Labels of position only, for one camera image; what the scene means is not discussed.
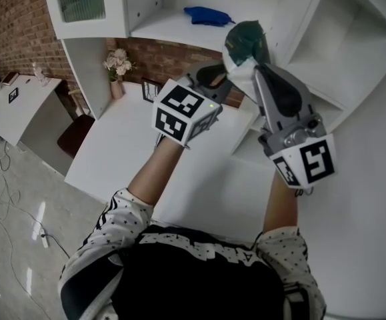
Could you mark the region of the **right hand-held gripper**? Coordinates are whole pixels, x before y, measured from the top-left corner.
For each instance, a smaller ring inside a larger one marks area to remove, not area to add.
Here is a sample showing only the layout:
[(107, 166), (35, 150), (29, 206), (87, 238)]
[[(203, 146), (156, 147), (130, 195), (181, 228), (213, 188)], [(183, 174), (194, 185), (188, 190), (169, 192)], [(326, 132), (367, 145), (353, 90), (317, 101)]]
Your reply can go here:
[(326, 132), (307, 86), (288, 71), (264, 64), (253, 68), (252, 88), (263, 119), (258, 141), (288, 188), (311, 189), (336, 174), (334, 136)]

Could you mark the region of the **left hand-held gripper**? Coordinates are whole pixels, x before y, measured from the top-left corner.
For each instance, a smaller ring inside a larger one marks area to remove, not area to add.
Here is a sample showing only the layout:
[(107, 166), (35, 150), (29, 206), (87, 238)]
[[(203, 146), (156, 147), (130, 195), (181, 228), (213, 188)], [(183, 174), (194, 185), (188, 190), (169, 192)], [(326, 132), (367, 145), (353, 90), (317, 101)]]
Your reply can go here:
[[(207, 97), (194, 86), (208, 87)], [(233, 87), (222, 62), (190, 65), (187, 75), (169, 79), (153, 102), (151, 126), (179, 145), (190, 145), (218, 122)]]

